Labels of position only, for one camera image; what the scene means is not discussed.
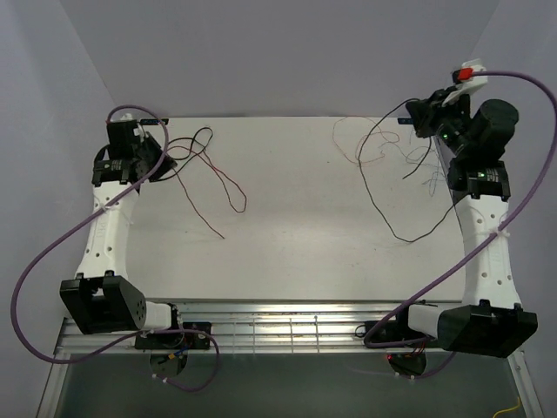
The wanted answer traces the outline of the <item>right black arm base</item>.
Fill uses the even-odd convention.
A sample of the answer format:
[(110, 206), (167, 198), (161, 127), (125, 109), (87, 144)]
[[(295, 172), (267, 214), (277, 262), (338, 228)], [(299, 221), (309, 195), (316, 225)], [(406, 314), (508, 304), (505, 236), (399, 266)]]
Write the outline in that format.
[(402, 353), (388, 353), (386, 355), (389, 366), (395, 374), (406, 378), (419, 378), (426, 376), (426, 349), (436, 347), (433, 340), (426, 340), (421, 333), (399, 328), (396, 321), (390, 321), (379, 330), (372, 338), (374, 344), (405, 341)]

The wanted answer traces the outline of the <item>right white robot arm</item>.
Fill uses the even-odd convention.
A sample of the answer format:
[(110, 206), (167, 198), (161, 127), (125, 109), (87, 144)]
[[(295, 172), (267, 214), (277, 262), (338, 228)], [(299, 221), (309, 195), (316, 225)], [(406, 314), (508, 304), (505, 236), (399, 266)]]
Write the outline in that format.
[(472, 114), (469, 94), (454, 87), (406, 108), (418, 137), (434, 137), (453, 154), (446, 181), (469, 260), (460, 305), (412, 304), (393, 323), (394, 338), (412, 346), (426, 335), (446, 351), (506, 358), (538, 328), (513, 283), (508, 236), (498, 229), (511, 196), (501, 157), (519, 113), (506, 101), (489, 99)]

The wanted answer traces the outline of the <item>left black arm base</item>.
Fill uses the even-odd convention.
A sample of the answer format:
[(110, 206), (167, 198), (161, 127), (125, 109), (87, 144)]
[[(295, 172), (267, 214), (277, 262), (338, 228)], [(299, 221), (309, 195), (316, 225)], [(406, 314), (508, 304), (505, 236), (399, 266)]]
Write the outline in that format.
[(187, 364), (190, 352), (208, 351), (210, 341), (202, 334), (151, 334), (137, 337), (134, 348), (144, 353), (150, 352), (150, 366), (155, 374), (176, 377)]

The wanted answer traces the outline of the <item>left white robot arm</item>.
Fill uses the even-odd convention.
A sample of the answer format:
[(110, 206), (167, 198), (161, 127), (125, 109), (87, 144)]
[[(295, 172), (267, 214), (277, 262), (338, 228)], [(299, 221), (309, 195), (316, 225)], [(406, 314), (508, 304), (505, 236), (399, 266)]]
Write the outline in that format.
[(174, 168), (152, 135), (131, 115), (107, 125), (109, 143), (95, 157), (93, 210), (84, 256), (74, 279), (60, 286), (60, 296), (83, 334), (154, 330), (168, 348), (178, 346), (185, 328), (167, 303), (146, 300), (126, 268), (131, 217), (144, 175), (155, 181)]

